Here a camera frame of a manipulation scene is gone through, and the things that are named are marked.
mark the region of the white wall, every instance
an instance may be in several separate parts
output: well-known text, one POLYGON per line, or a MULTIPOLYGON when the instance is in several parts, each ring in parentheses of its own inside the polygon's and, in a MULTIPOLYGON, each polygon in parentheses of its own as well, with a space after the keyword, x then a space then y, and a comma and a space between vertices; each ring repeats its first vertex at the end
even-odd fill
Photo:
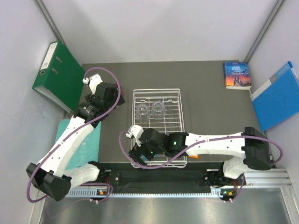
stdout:
MULTIPOLYGON (((249 66, 255 89, 287 61, 299 65, 298 11, 299 1, 287 0, 253 55, 249 66)), ((270 129, 268 135, 285 150, 281 164, 287 168, 299 198, 299 113, 270 129)))
POLYGON ((81 63, 244 60, 276 0, 43 0, 81 63))
POLYGON ((33 0, 1 1, 0 29, 0 223, 22 224, 31 209, 26 167, 48 152, 63 117, 31 89, 55 38, 33 0))

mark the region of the orange part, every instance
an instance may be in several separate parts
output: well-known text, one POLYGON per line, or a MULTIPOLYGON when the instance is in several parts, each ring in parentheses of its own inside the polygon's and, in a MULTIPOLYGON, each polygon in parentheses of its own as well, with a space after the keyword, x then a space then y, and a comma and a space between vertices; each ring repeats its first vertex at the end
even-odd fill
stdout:
POLYGON ((198 158, 199 158, 199 155, 189 155, 189 157, 198 159, 198 158))

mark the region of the teal mat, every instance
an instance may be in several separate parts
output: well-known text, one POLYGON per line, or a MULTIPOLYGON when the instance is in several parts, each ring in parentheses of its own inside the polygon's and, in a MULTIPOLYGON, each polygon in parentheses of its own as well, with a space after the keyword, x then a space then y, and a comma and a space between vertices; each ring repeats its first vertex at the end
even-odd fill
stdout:
MULTIPOLYGON (((68 126, 70 119, 62 120, 58 125, 56 134, 57 141, 68 126)), ((97 127, 82 141, 74 155, 71 157, 66 166, 66 170, 81 167, 89 161, 99 160, 99 146, 100 146, 101 122, 97 127)))

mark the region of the book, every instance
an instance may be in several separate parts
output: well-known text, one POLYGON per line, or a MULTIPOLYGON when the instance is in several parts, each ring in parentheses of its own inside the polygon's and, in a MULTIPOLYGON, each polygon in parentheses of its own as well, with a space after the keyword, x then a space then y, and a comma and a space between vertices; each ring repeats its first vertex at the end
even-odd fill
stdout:
POLYGON ((79 105, 84 73, 61 41, 52 42, 32 88, 70 113, 79 105))
POLYGON ((299 80, 293 64, 287 62, 251 94, 262 131, 299 112, 299 80))
POLYGON ((223 70, 226 89, 250 90, 251 78, 246 62, 224 62, 223 70))

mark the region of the gray table surface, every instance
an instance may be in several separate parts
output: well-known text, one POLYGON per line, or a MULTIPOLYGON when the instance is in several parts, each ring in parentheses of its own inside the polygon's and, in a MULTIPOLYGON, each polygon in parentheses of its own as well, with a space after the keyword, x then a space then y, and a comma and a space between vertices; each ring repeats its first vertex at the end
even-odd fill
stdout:
MULTIPOLYGON (((245 126, 259 129, 248 91, 227 90, 224 87, 223 61, 150 62, 83 64, 89 68, 100 66, 111 70, 121 83, 124 105, 111 112, 101 126, 100 162, 128 162, 121 153, 118 136, 132 124, 132 94, 134 89, 179 88, 182 95, 185 131, 197 134, 230 134, 241 132, 245 126)), ((113 81, 103 71, 104 81, 113 81)), ((84 87, 82 98, 89 93, 84 87)), ((124 147, 131 142, 124 138, 124 147)), ((188 161, 224 161, 229 156, 202 155, 188 161)))

